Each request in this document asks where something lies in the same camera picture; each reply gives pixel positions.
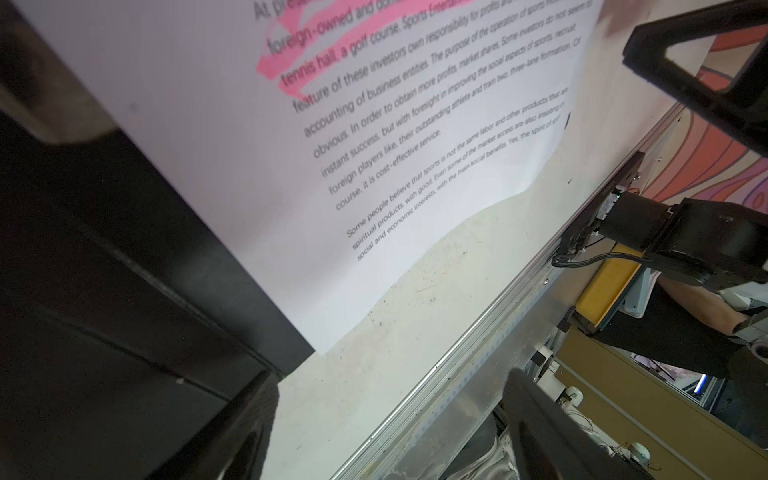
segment white table surface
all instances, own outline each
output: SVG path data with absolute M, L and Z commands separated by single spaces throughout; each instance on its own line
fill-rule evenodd
M 280 383 L 263 479 L 328 479 L 360 447 L 674 103 L 621 64 L 632 28 L 716 3 L 606 0 L 564 139 L 534 185 L 456 227 Z M 711 42 L 669 56 L 695 72 Z

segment white paper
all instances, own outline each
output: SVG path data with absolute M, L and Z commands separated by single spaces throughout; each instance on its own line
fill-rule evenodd
M 601 3 L 18 7 L 325 352 L 440 237 L 531 185 Z

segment colorful mural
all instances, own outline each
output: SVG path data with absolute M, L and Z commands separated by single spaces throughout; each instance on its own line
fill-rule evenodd
M 726 88 L 768 35 L 768 25 L 718 35 L 699 70 L 710 88 Z M 675 204 L 683 197 L 735 202 L 768 214 L 768 159 L 686 111 L 643 195 Z

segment black cable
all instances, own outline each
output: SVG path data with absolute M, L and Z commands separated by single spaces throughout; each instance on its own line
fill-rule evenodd
M 589 245 L 585 246 L 584 248 L 589 248 L 589 247 L 591 247 L 593 245 L 597 245 L 598 243 L 600 243 L 601 241 L 605 240 L 606 238 L 607 237 L 600 237 L 597 240 L 595 240 L 594 242 L 592 242 Z
M 637 262 L 640 265 L 648 265 L 653 264 L 652 260 L 642 258 L 642 257 L 636 257 L 635 255 L 630 255 L 629 253 L 617 253 L 617 252 L 610 252 L 610 253 L 601 253 L 600 255 L 595 255 L 594 257 L 587 259 L 587 260 L 581 260 L 578 262 L 569 262 L 569 260 L 573 259 L 575 255 L 555 255 L 552 257 L 552 266 L 557 266 L 560 268 L 581 268 L 583 266 L 591 265 L 592 263 L 599 262 L 601 260 L 607 260 L 609 258 L 621 258 L 624 260 L 631 260 L 633 262 Z

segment yellow board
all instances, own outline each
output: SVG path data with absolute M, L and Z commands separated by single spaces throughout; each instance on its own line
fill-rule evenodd
M 625 247 L 619 243 L 612 251 L 629 253 L 637 257 L 643 256 L 642 252 L 632 250 L 630 247 Z M 640 266 L 639 263 L 632 260 L 621 258 L 605 260 L 576 302 L 576 311 L 595 327 L 599 326 L 608 312 L 611 311 L 614 303 L 618 301 L 621 293 L 627 288 L 634 274 L 640 269 Z

